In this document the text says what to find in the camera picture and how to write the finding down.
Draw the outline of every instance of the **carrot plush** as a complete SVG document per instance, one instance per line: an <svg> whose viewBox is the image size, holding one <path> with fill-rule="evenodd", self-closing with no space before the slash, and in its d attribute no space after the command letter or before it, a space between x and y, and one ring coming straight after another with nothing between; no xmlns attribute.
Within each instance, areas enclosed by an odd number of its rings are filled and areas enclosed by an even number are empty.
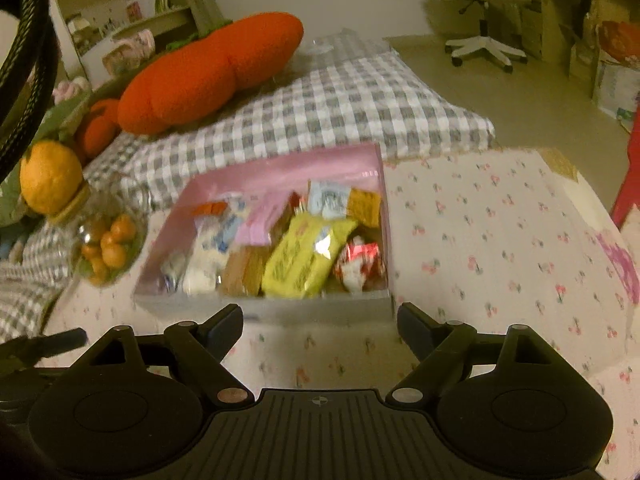
<svg viewBox="0 0 640 480"><path fill-rule="evenodd" d="M275 76L293 56L304 30L285 12L265 12L220 28L162 56L124 91L118 123L157 135L219 110L236 91Z"/></svg>

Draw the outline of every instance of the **black gripper base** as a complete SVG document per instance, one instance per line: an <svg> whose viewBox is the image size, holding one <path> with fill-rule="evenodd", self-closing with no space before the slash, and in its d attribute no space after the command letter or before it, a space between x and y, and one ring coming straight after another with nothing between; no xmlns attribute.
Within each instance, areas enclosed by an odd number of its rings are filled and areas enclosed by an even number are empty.
<svg viewBox="0 0 640 480"><path fill-rule="evenodd" d="M372 390L264 390L220 412L173 464L140 480L499 480L460 460L418 412ZM596 480L593 471L567 480Z"/></svg>

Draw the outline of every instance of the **glass jar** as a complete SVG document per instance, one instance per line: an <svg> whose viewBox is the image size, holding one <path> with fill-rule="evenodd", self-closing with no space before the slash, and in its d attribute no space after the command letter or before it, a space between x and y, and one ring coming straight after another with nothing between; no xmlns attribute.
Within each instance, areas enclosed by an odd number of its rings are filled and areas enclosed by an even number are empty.
<svg viewBox="0 0 640 480"><path fill-rule="evenodd" d="M107 286L140 255L150 212L146 186L117 173L103 187L84 182L49 222L60 230L74 272L94 286Z"/></svg>

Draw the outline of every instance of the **floral bedsheet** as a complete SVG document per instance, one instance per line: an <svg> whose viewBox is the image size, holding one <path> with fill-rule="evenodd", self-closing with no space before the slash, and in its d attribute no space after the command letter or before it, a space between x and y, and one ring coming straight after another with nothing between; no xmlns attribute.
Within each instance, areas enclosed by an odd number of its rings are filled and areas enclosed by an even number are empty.
<svg viewBox="0 0 640 480"><path fill-rule="evenodd" d="M609 479L629 478L640 460L634 436L640 406L631 389L634 366L640 370L634 360L640 352L633 355L634 302L620 278L622 264L607 257L562 177L537 152L504 151L388 164L385 179L396 301L479 332L531 325L612 406L615 434L600 469ZM165 216L152 217L142 257L126 277L103 290L74 282L45 332L82 326L95 342L116 324L143 334L181 320L179 310L158 319L130 300ZM69 365L81 353L43 365ZM341 328L246 323L223 363L256 395L267 386L375 387L384 395L417 364L391 321Z"/></svg>

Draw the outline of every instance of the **snack box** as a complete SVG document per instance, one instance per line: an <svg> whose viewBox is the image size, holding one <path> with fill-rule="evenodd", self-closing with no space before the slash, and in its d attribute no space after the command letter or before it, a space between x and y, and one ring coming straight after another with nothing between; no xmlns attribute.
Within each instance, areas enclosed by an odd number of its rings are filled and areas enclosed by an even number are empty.
<svg viewBox="0 0 640 480"><path fill-rule="evenodd" d="M196 237L195 207L235 193L256 197L274 189L290 189L306 194L309 180L340 182L381 195L382 253L387 269L387 285L383 290L361 294L337 292L302 300L230 298L216 292L189 296L181 291L172 294L166 291L160 270L162 263L175 251L188 253L191 249ZM394 303L388 289L388 270L393 267L388 218L382 156L377 144L319 148L209 171L194 177L182 191L143 266L133 300L158 317L173 317L179 310L182 318L196 322L229 303L238 304L246 320L278 324L345 325L392 320Z"/></svg>

